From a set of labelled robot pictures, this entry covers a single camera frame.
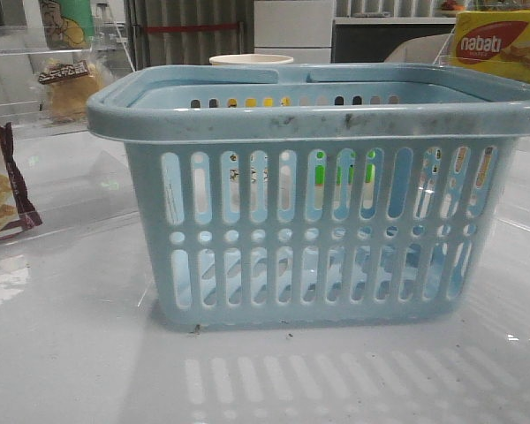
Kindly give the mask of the brown biscuit snack packet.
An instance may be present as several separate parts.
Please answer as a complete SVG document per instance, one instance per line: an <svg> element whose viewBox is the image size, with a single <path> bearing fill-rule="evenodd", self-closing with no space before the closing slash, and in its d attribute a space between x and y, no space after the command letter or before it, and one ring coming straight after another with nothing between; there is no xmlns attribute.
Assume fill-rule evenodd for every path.
<svg viewBox="0 0 530 424"><path fill-rule="evenodd" d="M11 124L0 125L0 240L42 224L14 159Z"/></svg>

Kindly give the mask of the bread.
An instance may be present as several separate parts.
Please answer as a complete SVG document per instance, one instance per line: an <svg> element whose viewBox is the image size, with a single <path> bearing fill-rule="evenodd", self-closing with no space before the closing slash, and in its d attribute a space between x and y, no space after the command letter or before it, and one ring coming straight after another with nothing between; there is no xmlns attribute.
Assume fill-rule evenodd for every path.
<svg viewBox="0 0 530 424"><path fill-rule="evenodd" d="M49 117L56 123L84 119L88 98L105 86L102 67L85 59L73 63L51 59L37 82L44 89Z"/></svg>

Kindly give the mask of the white dark cabinet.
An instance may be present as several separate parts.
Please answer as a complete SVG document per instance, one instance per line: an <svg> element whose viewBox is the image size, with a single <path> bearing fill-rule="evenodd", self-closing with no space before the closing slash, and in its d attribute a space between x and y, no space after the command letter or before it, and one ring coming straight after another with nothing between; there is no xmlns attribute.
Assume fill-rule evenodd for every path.
<svg viewBox="0 0 530 424"><path fill-rule="evenodd" d="M383 62L428 37L434 58L455 19L438 1L255 1L254 51L298 64Z"/></svg>

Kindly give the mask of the light blue plastic basket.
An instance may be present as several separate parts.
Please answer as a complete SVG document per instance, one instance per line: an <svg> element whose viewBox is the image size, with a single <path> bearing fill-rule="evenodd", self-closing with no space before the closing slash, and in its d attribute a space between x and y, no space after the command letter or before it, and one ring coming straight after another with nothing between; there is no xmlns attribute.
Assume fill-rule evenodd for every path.
<svg viewBox="0 0 530 424"><path fill-rule="evenodd" d="M416 322L456 310L530 85L436 64L165 65L91 95L125 147L166 319Z"/></svg>

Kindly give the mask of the clear acrylic display shelf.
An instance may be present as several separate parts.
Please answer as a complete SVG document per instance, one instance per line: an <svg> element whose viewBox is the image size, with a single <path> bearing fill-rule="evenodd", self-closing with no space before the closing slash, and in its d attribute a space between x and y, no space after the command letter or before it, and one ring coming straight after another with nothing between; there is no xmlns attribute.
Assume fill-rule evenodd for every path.
<svg viewBox="0 0 530 424"><path fill-rule="evenodd" d="M102 23L95 27L88 48L52 49L42 26L0 26L0 126L10 124L17 139L86 130L86 106L55 107L54 89L38 81L53 64L68 68L79 61L100 74L103 87L131 73L124 28Z"/></svg>

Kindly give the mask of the plate of fruit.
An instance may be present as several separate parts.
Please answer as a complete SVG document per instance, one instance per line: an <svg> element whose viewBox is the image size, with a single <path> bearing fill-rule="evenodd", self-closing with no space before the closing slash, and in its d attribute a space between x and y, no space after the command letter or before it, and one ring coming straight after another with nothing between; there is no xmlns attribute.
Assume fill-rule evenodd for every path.
<svg viewBox="0 0 530 424"><path fill-rule="evenodd" d="M443 0L440 3L440 10L447 12L459 12L466 9L465 5L457 0Z"/></svg>

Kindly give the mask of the yellow popcorn paper cup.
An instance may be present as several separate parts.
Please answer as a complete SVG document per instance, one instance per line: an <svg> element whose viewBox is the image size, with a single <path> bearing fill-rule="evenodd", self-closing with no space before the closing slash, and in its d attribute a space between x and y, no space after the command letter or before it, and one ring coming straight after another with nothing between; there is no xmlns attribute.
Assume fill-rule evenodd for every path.
<svg viewBox="0 0 530 424"><path fill-rule="evenodd" d="M269 54L237 54L237 55L219 55L209 59L211 65L281 65L292 64L293 57L283 55Z"/></svg>

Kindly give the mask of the green cartoon drink can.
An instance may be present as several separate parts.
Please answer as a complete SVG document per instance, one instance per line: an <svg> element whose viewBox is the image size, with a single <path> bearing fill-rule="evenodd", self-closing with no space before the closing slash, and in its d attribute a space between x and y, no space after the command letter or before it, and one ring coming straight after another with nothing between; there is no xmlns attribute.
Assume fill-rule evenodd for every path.
<svg viewBox="0 0 530 424"><path fill-rule="evenodd" d="M50 49L88 49L95 34L88 0L40 0L45 40Z"/></svg>

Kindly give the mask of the yellow nabati wafer box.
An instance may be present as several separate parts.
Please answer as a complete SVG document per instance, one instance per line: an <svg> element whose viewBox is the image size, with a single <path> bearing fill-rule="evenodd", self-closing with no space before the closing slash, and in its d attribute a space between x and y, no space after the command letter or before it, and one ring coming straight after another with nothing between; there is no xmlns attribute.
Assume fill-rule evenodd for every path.
<svg viewBox="0 0 530 424"><path fill-rule="evenodd" d="M530 84L530 10L462 11L450 63Z"/></svg>

